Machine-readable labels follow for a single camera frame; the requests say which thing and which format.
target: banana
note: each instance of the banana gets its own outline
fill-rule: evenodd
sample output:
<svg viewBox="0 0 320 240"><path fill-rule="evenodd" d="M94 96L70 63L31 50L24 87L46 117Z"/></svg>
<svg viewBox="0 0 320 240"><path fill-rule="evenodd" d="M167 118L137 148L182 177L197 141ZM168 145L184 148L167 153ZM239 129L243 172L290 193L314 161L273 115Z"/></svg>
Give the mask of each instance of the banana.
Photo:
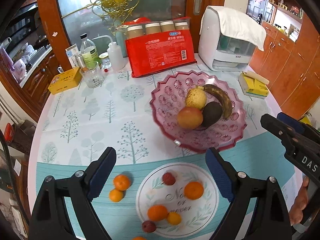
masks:
<svg viewBox="0 0 320 240"><path fill-rule="evenodd" d="M203 89L205 92L216 97L222 104L222 117L228 119L232 114L232 102L225 91L218 88L212 84L205 84L203 87L198 86L198 88Z"/></svg>

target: pink glass bowl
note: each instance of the pink glass bowl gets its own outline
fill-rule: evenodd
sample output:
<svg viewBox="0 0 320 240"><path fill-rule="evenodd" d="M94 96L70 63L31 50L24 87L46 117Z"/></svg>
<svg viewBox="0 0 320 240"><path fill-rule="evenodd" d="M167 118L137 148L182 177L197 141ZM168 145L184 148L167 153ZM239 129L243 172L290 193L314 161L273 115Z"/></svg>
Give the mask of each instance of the pink glass bowl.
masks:
<svg viewBox="0 0 320 240"><path fill-rule="evenodd" d="M177 124L177 114L185 106L184 101L188 90L196 85L214 84L223 89L232 101L232 115L228 120L220 118L218 122L203 131L186 130ZM243 102L239 100L236 91L225 81L209 76L204 72L177 72L168 75L151 92L150 105L154 121L159 125L165 136L175 141L180 147L203 153L210 147L225 150L236 145L236 141L243 137L246 111ZM217 98L206 93L207 103Z"/></svg>

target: white plate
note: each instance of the white plate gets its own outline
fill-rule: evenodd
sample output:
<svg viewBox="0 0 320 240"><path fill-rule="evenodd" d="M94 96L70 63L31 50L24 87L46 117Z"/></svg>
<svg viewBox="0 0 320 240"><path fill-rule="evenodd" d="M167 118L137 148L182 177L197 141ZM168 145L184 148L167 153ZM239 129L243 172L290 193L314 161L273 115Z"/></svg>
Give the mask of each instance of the white plate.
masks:
<svg viewBox="0 0 320 240"><path fill-rule="evenodd" d="M167 186L162 176L171 172L176 183ZM184 187L191 181L199 181L204 186L204 194L197 200L185 198ZM141 221L149 220L147 212L153 205L164 205L168 212L181 215L179 225L170 225L167 220L156 222L155 233L167 238L191 236L206 227L217 211L219 195L212 176L204 169L191 163L170 163L152 171L142 181L136 196L136 209Z"/></svg>

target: human hand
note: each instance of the human hand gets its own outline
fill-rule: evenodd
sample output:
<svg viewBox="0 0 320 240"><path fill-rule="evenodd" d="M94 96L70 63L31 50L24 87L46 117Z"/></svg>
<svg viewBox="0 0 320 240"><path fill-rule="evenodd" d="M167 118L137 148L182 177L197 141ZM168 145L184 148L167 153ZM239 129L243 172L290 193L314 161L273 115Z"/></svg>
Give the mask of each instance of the human hand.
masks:
<svg viewBox="0 0 320 240"><path fill-rule="evenodd" d="M294 204L289 211L289 218L291 225L298 224L303 218L302 210L304 210L308 204L307 187L309 185L309 178L305 176L302 180L301 188L298 192Z"/></svg>

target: tablecloth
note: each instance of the tablecloth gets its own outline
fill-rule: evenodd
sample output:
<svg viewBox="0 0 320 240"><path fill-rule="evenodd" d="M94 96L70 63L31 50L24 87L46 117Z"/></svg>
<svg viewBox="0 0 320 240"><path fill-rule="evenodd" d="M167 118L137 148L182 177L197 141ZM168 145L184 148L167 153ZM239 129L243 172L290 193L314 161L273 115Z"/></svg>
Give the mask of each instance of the tablecloth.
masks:
<svg viewBox="0 0 320 240"><path fill-rule="evenodd" d="M153 169L172 162L190 162L208 169L204 155L177 147L161 133L152 119L149 102L151 91L158 81L168 74L190 70L204 71L228 82L244 102L247 111L244 137L234 148L221 152L222 157L230 161L236 170L245 171L249 176L260 179L275 176L287 195L287 205L290 207L296 195L294 168L284 159L280 140L260 125L263 114L276 115L279 112L279 107L272 106L276 105L274 98L267 100L245 96L237 81L239 73L211 71L198 62L141 78L132 78L129 70L112 73L95 89L89 89L82 82L76 88L51 96L41 114L35 134L37 138L31 150L31 158L37 155L36 189L34 182L30 182L32 176L28 180L31 208L35 197L30 199L30 194L35 196L34 191L39 191L45 176L53 175L56 179L69 177L77 170L84 170L110 146L117 152L117 162L100 197L92 202L97 215L113 239L132 239L135 236L164 239L141 231L135 195L142 180ZM128 173L133 183L121 202L112 203L108 193L113 187L113 177L119 173ZM66 203L74 231L77 236L83 237L71 203L68 199ZM208 239L228 204L219 193L219 206L212 221L185 239Z"/></svg>

